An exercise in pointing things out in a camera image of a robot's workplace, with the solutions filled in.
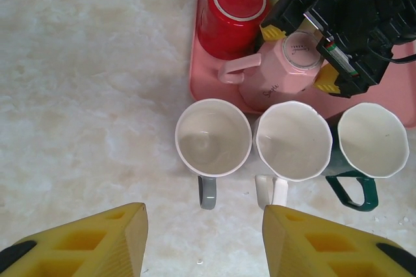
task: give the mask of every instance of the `gray mug handle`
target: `gray mug handle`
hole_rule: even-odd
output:
[[[212,210],[216,202],[216,178],[198,176],[200,188],[200,205],[202,209]]]

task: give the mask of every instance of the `pink mug handle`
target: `pink mug handle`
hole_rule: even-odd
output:
[[[232,72],[258,67],[260,64],[261,54],[253,54],[243,58],[226,61],[218,71],[218,80],[225,84],[241,84],[244,81],[244,72]]]

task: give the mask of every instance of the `green mug handle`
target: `green mug handle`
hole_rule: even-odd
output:
[[[369,178],[368,176],[356,170],[334,176],[326,176],[325,178],[337,195],[338,199],[346,207],[350,207],[351,209],[361,212],[369,212],[378,206],[376,182],[373,178]],[[344,187],[341,185],[341,183],[339,183],[338,178],[356,178],[363,187],[364,203],[359,205],[352,201],[350,196],[346,193]]]

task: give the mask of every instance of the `pink mug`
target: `pink mug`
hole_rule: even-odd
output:
[[[299,93],[313,84],[324,60],[317,44],[318,40],[305,32],[265,42],[257,54],[225,62],[218,79],[238,84],[247,105],[266,110],[284,101],[284,94]]]

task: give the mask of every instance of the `cable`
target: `cable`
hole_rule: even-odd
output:
[[[375,50],[373,50],[370,47],[370,40],[367,40],[367,49],[374,55],[376,55],[378,58],[384,60],[384,61],[388,61],[388,62],[392,62],[393,64],[408,64],[410,62],[416,61],[416,54],[410,55],[410,56],[406,56],[403,58],[399,58],[399,59],[392,59],[392,58],[387,58],[384,57],[383,55],[380,55],[379,53],[377,53]]]

